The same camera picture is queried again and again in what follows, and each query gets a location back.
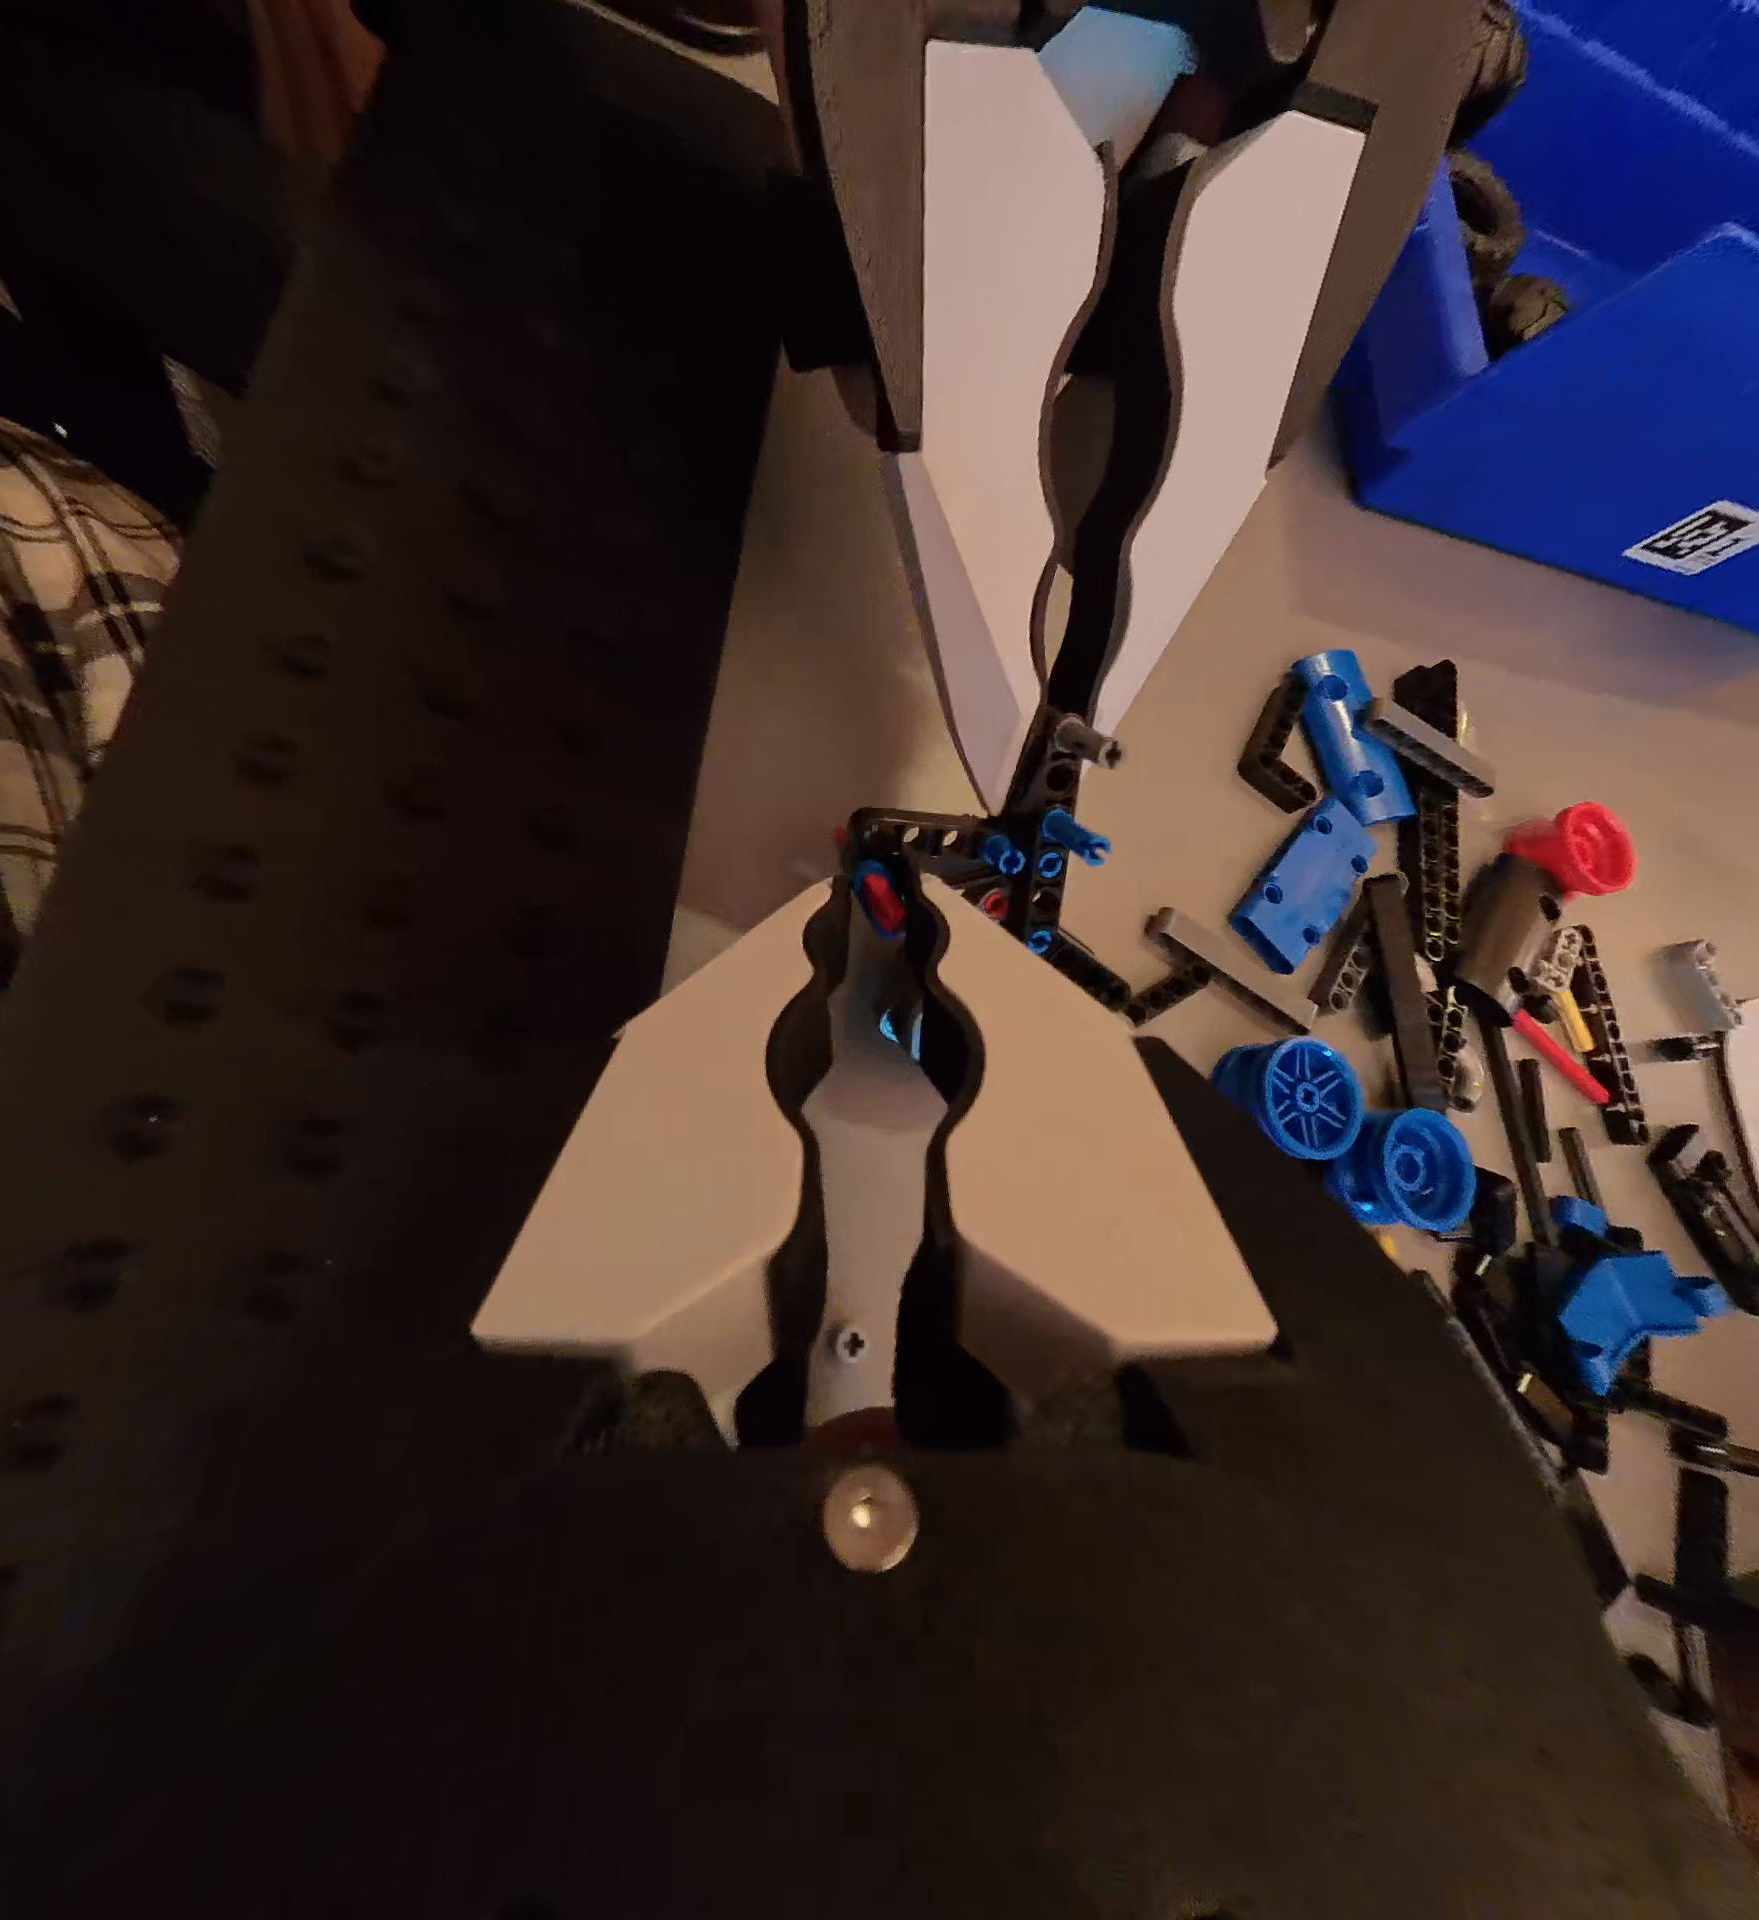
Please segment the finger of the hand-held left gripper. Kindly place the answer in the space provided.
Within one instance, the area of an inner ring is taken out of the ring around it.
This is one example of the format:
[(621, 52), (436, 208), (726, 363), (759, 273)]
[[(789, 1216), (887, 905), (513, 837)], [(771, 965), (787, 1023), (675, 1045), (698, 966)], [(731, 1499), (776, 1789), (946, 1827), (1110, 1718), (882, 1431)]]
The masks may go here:
[(1105, 263), (1108, 149), (1033, 51), (930, 42), (921, 408), (886, 459), (948, 730), (999, 811), (1040, 705), (1057, 529), (1043, 442)]
[(1287, 111), (1182, 171), (1148, 301), (1169, 395), (1148, 403), (1143, 498), (1121, 509), (1099, 733), (1121, 730), (1265, 489), (1368, 140)]

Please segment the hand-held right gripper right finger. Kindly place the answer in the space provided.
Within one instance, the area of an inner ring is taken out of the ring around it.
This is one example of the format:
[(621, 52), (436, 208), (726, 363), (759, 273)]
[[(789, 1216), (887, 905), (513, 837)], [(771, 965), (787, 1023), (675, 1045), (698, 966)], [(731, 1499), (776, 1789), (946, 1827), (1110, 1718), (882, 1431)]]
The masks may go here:
[(917, 886), (903, 962), (940, 1099), (899, 1289), (901, 1424), (1015, 1424), (1141, 1364), (1279, 1337), (1131, 1030), (950, 886)]

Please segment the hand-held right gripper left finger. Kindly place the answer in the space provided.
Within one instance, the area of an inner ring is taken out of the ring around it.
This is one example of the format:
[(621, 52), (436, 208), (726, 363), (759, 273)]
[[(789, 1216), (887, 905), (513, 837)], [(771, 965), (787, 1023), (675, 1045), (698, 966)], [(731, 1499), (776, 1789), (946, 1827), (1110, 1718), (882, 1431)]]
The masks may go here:
[(482, 1348), (678, 1373), (729, 1423), (775, 1354), (769, 1264), (802, 1197), (769, 1044), (830, 898), (802, 889), (619, 1031), (472, 1319)]

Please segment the grey motor brick assembly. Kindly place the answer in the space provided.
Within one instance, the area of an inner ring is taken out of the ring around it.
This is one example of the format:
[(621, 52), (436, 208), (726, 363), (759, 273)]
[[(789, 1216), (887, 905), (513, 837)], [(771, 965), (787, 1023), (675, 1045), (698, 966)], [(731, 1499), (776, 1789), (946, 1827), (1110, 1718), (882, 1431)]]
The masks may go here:
[(1124, 750), (1083, 716), (1038, 708), (1015, 763), (1006, 801), (988, 816), (859, 810), (836, 832), (852, 899), (886, 941), (906, 935), (906, 875), (937, 878), (1105, 1010), (1141, 1028), (1222, 981), (1176, 951), (1169, 971), (1133, 988), (1062, 933), (1072, 861), (1105, 866), (1112, 844), (1076, 816), (1087, 764), (1112, 770)]

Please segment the blue toy wheel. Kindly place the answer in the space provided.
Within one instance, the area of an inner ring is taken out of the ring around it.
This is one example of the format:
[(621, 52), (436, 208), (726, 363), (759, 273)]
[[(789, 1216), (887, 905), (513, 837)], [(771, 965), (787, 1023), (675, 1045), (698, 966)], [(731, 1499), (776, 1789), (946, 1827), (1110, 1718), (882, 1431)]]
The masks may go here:
[(1210, 1083), (1293, 1161), (1334, 1162), (1361, 1135), (1361, 1077), (1338, 1048), (1319, 1039), (1233, 1048), (1216, 1061)]
[(1322, 1186), (1360, 1224), (1425, 1235), (1458, 1231), (1475, 1205), (1470, 1144), (1442, 1112), (1370, 1112)]

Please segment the pile of black building pieces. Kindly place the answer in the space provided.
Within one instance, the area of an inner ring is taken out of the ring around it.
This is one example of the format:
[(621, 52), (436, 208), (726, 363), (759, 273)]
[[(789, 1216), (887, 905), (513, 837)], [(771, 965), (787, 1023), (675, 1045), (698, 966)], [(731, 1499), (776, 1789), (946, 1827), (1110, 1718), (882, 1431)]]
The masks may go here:
[[(1306, 742), (1290, 669), (1261, 710), (1238, 773), (1297, 824), (1331, 799)], [(1391, 1109), (1442, 1112), (1470, 1144), (1472, 1211), (1458, 1231), (1428, 1237), (1460, 1246), (1450, 1301), (1464, 1318), (1469, 1352), (1490, 1367), (1494, 1388), (1543, 1441), (1567, 1488), (1579, 1493), (1587, 1475), (1608, 1469), (1615, 1415), (1640, 1416), (1664, 1433), (1679, 1466), (1673, 1570), (1667, 1577), (1640, 1574), (1631, 1585), (1644, 1603), (1673, 1622), (1676, 1667), (1665, 1671), (1631, 1656), (1628, 1669), (1659, 1713), (1710, 1724), (1712, 1706), (1690, 1653), (1729, 1612), (1729, 1481), (1759, 1477), (1759, 1453), (1739, 1449), (1721, 1416), (1653, 1383), (1653, 1352), (1682, 1335), (1649, 1340), (1628, 1361), (1609, 1399), (1595, 1400), (1582, 1390), (1544, 1303), (1544, 1283), (1556, 1268), (1548, 1202), (1554, 1197), (1594, 1202), (1615, 1231), (1665, 1255), (1677, 1274), (1714, 1278), (1646, 1167), (1657, 1139), (1653, 1129), (1646, 1149), (1611, 1142), (1601, 1109), (1579, 1099), (1517, 1039), (1510, 1020), (1522, 1006), (1563, 1044), (1548, 999), (1525, 991), (1525, 972), (1513, 972), (1508, 997), (1483, 999), (1454, 982), (1451, 954), (1442, 972), (1422, 960), (1399, 870), (1397, 826), (1371, 829), (1371, 837), (1370, 878), (1334, 935), (1306, 958), (1322, 957), (1308, 999), (1325, 1020), (1370, 993), (1397, 1069), (1399, 1103)]]

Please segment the blue flat panel piece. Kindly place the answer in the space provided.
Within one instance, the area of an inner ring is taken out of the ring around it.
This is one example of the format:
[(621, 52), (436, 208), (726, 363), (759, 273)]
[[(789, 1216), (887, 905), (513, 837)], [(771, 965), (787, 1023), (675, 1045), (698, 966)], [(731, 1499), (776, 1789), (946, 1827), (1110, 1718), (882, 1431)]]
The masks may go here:
[(1317, 952), (1371, 874), (1376, 842), (1339, 799), (1322, 799), (1256, 872), (1228, 928), (1271, 972), (1293, 975)]

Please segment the blue plastic bin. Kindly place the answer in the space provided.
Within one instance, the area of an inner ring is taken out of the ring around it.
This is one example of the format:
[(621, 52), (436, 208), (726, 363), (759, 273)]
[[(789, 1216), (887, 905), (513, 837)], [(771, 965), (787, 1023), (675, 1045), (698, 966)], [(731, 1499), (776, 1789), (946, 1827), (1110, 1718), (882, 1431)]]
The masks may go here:
[[(1759, 636), (1759, 3), (1492, 4), (1331, 387), (1363, 509)], [(1490, 359), (1446, 178), (1513, 190), (1572, 312)]]

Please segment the blue curved panel piece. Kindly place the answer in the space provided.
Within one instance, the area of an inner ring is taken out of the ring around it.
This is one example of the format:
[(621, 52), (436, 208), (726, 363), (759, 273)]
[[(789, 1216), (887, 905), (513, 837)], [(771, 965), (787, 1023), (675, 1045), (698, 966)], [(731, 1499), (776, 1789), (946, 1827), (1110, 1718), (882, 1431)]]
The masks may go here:
[(1394, 750), (1368, 730), (1371, 684), (1351, 652), (1300, 658), (1290, 669), (1300, 722), (1325, 791), (1365, 829), (1414, 817), (1415, 804)]

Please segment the long black holed beam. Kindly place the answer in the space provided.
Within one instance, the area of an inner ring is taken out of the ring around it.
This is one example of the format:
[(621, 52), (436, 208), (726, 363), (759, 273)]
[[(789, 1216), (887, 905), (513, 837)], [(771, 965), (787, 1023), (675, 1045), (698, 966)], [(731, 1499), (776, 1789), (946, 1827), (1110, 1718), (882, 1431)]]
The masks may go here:
[(1586, 1067), (1605, 1093), (1601, 1103), (1605, 1133), (1615, 1144), (1646, 1149), (1649, 1124), (1642, 1109), (1637, 1076), (1628, 1056), (1598, 943), (1587, 927), (1575, 924), (1569, 933), (1575, 949), (1569, 997), (1592, 1042), (1584, 1051)]
[[(1414, 665), (1394, 682), (1394, 705), (1429, 730), (1460, 740), (1458, 670), (1451, 659)], [(1414, 816), (1397, 824), (1408, 915), (1422, 960), (1442, 972), (1460, 941), (1458, 794), (1418, 760), (1401, 763)]]

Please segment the red axle rod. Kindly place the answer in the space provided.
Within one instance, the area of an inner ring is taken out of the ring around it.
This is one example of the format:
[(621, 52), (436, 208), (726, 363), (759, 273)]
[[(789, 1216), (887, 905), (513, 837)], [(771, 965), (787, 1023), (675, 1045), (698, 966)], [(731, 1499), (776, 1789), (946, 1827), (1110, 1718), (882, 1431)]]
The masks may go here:
[(1510, 1028), (1521, 1044), (1550, 1069), (1564, 1087), (1578, 1093), (1587, 1106), (1605, 1107), (1611, 1101), (1608, 1085), (1586, 1067), (1586, 1060), (1569, 1051), (1553, 1033), (1526, 1008), (1518, 1006)]

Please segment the blue angled panel piece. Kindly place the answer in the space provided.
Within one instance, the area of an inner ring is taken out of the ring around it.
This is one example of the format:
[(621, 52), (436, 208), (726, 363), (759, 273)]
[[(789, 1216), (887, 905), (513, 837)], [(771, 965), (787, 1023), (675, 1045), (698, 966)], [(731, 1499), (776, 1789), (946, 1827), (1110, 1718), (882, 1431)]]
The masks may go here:
[(1615, 1231), (1598, 1205), (1554, 1197), (1548, 1216), (1556, 1268), (1544, 1283), (1547, 1314), (1587, 1397), (1609, 1399), (1649, 1340), (1694, 1335), (1735, 1312), (1722, 1283), (1677, 1274), (1665, 1255)]

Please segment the red toy wheel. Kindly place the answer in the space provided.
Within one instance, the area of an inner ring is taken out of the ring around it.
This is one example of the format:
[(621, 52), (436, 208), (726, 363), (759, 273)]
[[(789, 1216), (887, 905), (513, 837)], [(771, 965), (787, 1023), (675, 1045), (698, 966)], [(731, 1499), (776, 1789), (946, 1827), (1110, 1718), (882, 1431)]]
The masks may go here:
[(1598, 801), (1572, 804), (1547, 821), (1510, 829), (1502, 852), (1528, 861), (1567, 899), (1623, 894), (1640, 866), (1631, 832)]

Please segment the light grey short beam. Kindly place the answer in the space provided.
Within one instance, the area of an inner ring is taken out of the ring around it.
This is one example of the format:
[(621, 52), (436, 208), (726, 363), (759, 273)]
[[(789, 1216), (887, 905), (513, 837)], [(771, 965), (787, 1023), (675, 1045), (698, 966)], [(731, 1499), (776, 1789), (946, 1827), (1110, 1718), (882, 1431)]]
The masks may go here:
[(1688, 941), (1661, 949), (1665, 985), (1682, 1030), (1701, 1037), (1725, 1037), (1743, 1023), (1736, 997), (1721, 975), (1718, 949), (1710, 941)]

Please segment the black rectangular frame piece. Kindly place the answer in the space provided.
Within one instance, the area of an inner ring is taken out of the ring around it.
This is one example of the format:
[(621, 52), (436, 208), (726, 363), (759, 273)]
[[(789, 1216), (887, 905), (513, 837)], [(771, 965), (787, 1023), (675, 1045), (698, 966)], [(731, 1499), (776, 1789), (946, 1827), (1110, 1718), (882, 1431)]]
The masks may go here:
[(1759, 1318), (1759, 1202), (1736, 1184), (1726, 1155), (1685, 1124), (1659, 1132), (1646, 1167), (1718, 1287)]

